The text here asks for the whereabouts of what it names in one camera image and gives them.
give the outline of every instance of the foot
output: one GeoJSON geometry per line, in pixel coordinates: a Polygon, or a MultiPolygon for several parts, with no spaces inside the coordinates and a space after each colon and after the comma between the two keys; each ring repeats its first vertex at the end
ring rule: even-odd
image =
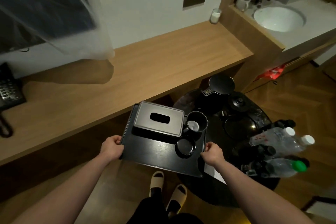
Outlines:
{"type": "Polygon", "coordinates": [[[152,175],[152,180],[150,181],[149,197],[152,197],[154,193],[161,193],[164,181],[164,174],[162,171],[156,171],[152,175]]]}
{"type": "Polygon", "coordinates": [[[187,188],[183,184],[179,184],[175,188],[166,208],[169,218],[177,215],[180,212],[186,199],[187,199],[187,188]]]}

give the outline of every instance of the white sink basin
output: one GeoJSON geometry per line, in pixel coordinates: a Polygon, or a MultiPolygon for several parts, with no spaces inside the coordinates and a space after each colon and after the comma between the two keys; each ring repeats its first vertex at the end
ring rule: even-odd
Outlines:
{"type": "Polygon", "coordinates": [[[254,12],[254,19],[264,28],[287,32],[302,27],[305,18],[299,12],[286,7],[265,7],[254,12]]]}

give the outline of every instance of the beige slipper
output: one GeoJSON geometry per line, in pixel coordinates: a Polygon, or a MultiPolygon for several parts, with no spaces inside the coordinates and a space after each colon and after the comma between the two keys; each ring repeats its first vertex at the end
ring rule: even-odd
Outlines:
{"type": "Polygon", "coordinates": [[[151,188],[161,188],[161,191],[162,191],[164,178],[165,178],[165,175],[163,174],[162,171],[156,171],[152,175],[152,180],[150,181],[150,188],[149,188],[149,197],[151,197],[152,195],[151,188]],[[162,174],[162,177],[155,177],[155,175],[157,174],[162,174]]]}
{"type": "Polygon", "coordinates": [[[169,203],[168,203],[168,205],[166,207],[166,211],[168,211],[169,204],[170,204],[170,202],[172,200],[177,201],[180,204],[181,208],[182,208],[182,206],[184,205],[184,202],[186,201],[186,199],[187,199],[187,188],[183,184],[177,185],[177,187],[175,188],[173,194],[171,195],[170,201],[169,201],[169,203]],[[179,187],[182,187],[184,189],[185,194],[182,191],[179,190],[179,187]]]}

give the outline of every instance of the paper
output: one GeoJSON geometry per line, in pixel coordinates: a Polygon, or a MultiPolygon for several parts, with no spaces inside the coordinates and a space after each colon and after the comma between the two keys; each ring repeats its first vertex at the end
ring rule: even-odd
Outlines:
{"type": "Polygon", "coordinates": [[[208,164],[204,165],[204,172],[206,172],[208,175],[212,176],[213,178],[221,181],[222,183],[226,184],[223,177],[219,172],[216,171],[216,169],[212,166],[209,166],[208,164]]]}

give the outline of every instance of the black pants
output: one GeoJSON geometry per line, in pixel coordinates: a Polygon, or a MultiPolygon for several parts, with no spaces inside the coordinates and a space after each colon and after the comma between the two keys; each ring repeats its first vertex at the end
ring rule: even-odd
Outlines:
{"type": "Polygon", "coordinates": [[[163,223],[163,224],[203,224],[199,218],[189,213],[180,213],[168,219],[168,213],[160,197],[143,199],[127,224],[163,223]]]}

